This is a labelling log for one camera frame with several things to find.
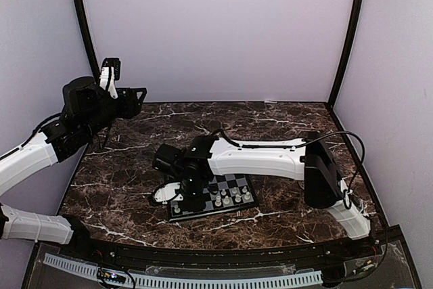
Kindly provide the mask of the white chess queen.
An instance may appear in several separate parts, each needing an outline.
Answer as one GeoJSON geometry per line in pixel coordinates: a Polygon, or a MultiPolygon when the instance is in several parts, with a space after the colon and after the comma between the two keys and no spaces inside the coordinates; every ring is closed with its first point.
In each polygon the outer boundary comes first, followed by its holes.
{"type": "Polygon", "coordinates": [[[230,198],[229,198],[229,196],[225,196],[224,197],[223,203],[226,204],[226,205],[230,204],[230,198]]]}

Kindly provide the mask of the black grey chessboard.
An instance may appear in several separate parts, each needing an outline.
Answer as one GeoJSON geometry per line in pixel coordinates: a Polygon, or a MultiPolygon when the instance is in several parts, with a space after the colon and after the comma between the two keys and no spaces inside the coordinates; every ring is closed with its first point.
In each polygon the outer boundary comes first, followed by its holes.
{"type": "Polygon", "coordinates": [[[191,200],[172,201],[167,205],[168,221],[187,221],[220,213],[234,213],[255,208],[258,199],[249,176],[230,174],[215,176],[201,196],[191,200]]]}

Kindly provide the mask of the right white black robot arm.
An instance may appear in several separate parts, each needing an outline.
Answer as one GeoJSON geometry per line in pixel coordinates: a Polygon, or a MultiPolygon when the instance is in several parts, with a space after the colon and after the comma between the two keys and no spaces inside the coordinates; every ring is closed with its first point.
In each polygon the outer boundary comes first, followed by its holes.
{"type": "Polygon", "coordinates": [[[193,139],[188,148],[162,144],[152,166],[166,175],[167,183],[153,194],[154,202],[182,202],[204,208],[204,188],[226,175],[276,176],[304,183],[304,201],[325,209],[345,229],[345,251],[359,258],[371,247],[371,222],[362,204],[353,200],[324,138],[310,132],[287,141],[234,141],[219,129],[193,139]]]}

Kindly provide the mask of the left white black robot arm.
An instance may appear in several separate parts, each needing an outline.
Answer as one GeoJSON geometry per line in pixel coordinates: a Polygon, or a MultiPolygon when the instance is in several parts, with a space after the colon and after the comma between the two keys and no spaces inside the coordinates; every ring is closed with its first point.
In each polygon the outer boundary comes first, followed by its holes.
{"type": "MultiPolygon", "coordinates": [[[[64,107],[41,122],[21,145],[1,156],[1,193],[31,175],[61,163],[92,142],[117,118],[130,119],[141,112],[146,88],[117,88],[113,82],[98,85],[84,76],[62,89],[64,107]]],[[[95,254],[87,228],[72,215],[41,215],[1,205],[1,239],[24,239],[68,245],[81,259],[95,254]]]]}

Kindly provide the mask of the left black frame post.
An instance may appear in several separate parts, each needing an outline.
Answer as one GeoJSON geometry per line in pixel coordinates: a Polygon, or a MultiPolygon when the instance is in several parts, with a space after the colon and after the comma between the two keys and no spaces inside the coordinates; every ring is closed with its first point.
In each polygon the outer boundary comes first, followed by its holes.
{"type": "Polygon", "coordinates": [[[85,12],[85,4],[83,0],[73,0],[73,1],[74,1],[76,17],[78,20],[78,26],[81,32],[81,37],[85,48],[85,53],[87,55],[87,59],[89,62],[92,75],[96,79],[99,74],[99,65],[97,62],[97,58],[96,58],[96,54],[95,54],[95,50],[91,38],[91,33],[89,30],[89,24],[85,12]]]}

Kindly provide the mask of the black frame post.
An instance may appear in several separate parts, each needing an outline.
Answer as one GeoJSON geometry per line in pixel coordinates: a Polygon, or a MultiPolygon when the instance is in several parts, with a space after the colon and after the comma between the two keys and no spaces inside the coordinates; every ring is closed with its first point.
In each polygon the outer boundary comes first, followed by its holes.
{"type": "Polygon", "coordinates": [[[344,39],[344,44],[342,48],[342,53],[340,56],[340,60],[338,63],[336,75],[334,78],[334,82],[332,85],[332,89],[330,91],[330,95],[327,100],[327,104],[330,108],[334,108],[342,87],[342,83],[344,80],[344,75],[346,73],[346,69],[348,67],[348,62],[350,58],[350,54],[352,51],[353,43],[355,40],[355,35],[357,31],[357,26],[359,22],[359,16],[361,13],[361,6],[362,6],[363,0],[353,0],[351,11],[350,11],[350,17],[348,21],[348,27],[346,31],[346,36],[344,39]]]}
{"type": "Polygon", "coordinates": [[[92,75],[96,79],[99,74],[99,65],[97,62],[97,58],[96,58],[96,54],[95,54],[95,50],[91,38],[91,33],[89,30],[89,24],[85,12],[85,4],[83,0],[73,0],[73,1],[74,1],[76,17],[78,20],[78,26],[81,32],[81,37],[85,48],[85,53],[87,55],[87,59],[89,62],[92,75]]]}

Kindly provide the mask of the black front rail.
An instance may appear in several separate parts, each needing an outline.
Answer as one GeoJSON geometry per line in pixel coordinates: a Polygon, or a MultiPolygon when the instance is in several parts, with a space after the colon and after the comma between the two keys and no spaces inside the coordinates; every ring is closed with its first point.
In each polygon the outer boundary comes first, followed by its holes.
{"type": "Polygon", "coordinates": [[[86,250],[61,246],[62,254],[92,262],[118,265],[130,269],[149,266],[229,268],[293,265],[297,269],[339,266],[344,262],[372,257],[379,259],[383,249],[369,240],[332,240],[322,244],[283,246],[247,250],[186,250],[151,248],[91,240],[86,250]]]}

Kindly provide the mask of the right black frame post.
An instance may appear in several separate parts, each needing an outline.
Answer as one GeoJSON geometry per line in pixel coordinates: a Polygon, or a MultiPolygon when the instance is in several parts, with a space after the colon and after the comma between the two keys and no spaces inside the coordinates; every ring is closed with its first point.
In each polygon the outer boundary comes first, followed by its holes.
{"type": "Polygon", "coordinates": [[[357,26],[359,22],[359,16],[361,13],[361,6],[362,6],[363,0],[353,0],[351,11],[350,11],[350,17],[348,21],[348,27],[346,31],[346,36],[344,39],[344,44],[342,48],[342,53],[340,56],[340,60],[338,63],[336,75],[334,78],[334,82],[332,85],[332,89],[330,91],[330,95],[327,100],[327,104],[330,108],[334,108],[342,87],[342,83],[344,80],[344,75],[346,73],[346,69],[348,67],[348,62],[350,58],[350,54],[352,51],[353,43],[355,40],[355,35],[357,31],[357,26]]]}

